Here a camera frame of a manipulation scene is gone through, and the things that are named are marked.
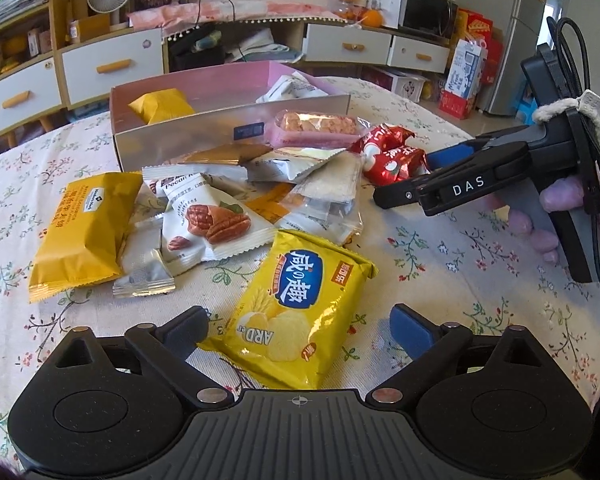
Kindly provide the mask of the right hand purple glove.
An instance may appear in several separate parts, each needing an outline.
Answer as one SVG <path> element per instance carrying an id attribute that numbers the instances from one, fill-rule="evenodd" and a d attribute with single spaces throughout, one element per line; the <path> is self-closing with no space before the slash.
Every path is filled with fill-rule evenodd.
<path id="1" fill-rule="evenodd" d="M 544 188 L 536 202 L 543 209 L 544 216 L 582 208 L 584 203 L 582 179 L 578 176 L 560 178 L 548 188 Z M 482 210 L 497 210 L 507 206 L 509 229 L 528 242 L 546 263 L 554 266 L 560 263 L 559 252 L 562 250 L 562 245 L 552 226 L 549 230 L 542 229 L 539 223 L 528 215 L 528 211 L 510 206 L 498 193 L 480 198 L 478 203 Z"/>

